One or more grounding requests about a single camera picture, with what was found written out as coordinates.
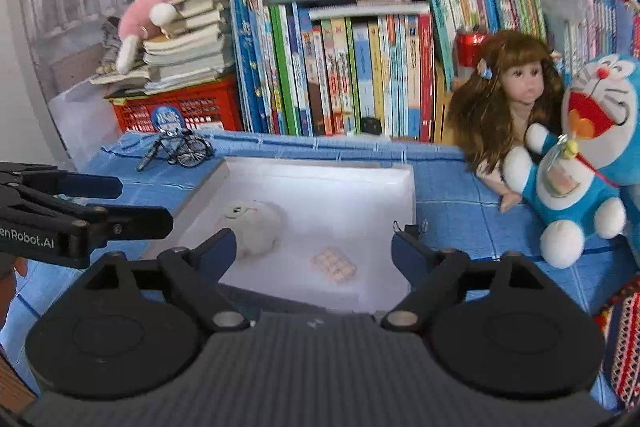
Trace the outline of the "person's left hand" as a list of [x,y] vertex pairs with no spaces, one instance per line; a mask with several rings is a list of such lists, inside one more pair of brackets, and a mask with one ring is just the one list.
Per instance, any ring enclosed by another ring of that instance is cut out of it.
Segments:
[[0,329],[6,324],[6,317],[16,293],[16,276],[26,277],[28,271],[27,260],[1,255],[0,280]]

